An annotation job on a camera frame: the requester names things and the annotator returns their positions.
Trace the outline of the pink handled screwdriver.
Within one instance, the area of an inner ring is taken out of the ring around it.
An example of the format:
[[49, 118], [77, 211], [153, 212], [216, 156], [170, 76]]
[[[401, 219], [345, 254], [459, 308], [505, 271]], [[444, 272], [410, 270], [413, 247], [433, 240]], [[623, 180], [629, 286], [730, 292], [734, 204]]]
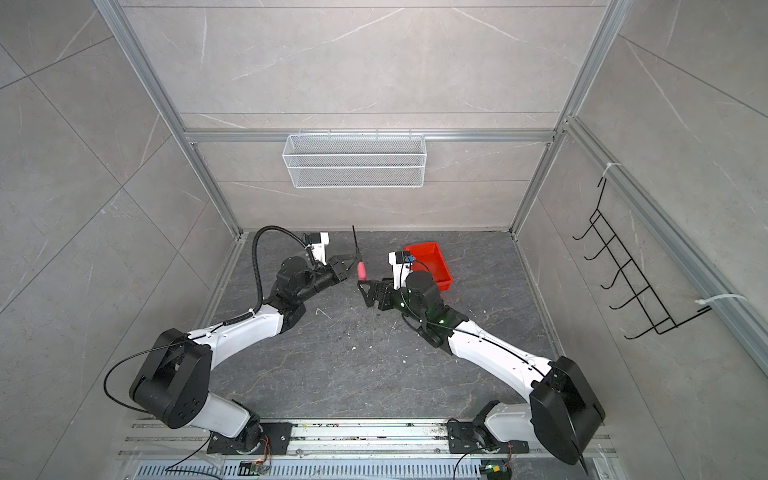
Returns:
[[352, 226], [352, 232], [353, 232], [353, 240], [355, 244], [355, 259], [356, 259], [356, 269], [357, 269], [357, 278], [359, 281], [366, 281], [367, 280], [367, 272], [366, 267], [363, 260], [363, 255], [359, 247], [358, 238], [355, 226]]

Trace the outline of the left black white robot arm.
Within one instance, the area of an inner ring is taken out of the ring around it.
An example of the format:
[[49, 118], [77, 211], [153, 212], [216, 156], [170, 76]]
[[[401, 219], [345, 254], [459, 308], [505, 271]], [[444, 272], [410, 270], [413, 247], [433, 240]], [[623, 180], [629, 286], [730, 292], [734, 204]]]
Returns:
[[130, 389], [130, 399], [167, 427], [196, 427], [235, 439], [257, 436], [258, 416], [209, 391], [210, 374], [250, 346], [285, 333], [306, 312], [304, 302], [343, 282], [362, 260], [359, 253], [335, 255], [310, 266], [301, 256], [283, 261], [269, 296], [255, 312], [188, 333], [163, 332]]

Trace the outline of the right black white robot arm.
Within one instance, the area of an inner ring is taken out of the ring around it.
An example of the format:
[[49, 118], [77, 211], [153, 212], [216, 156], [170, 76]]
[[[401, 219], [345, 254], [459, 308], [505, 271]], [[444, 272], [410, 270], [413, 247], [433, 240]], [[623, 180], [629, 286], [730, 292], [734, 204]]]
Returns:
[[585, 462], [584, 452], [606, 414], [573, 360], [549, 360], [485, 331], [444, 302], [426, 271], [411, 273], [401, 283], [360, 280], [357, 285], [367, 306], [398, 310], [431, 346], [475, 364], [525, 398], [525, 405], [489, 402], [462, 437], [472, 450], [493, 452], [510, 442], [534, 441], [563, 463]]

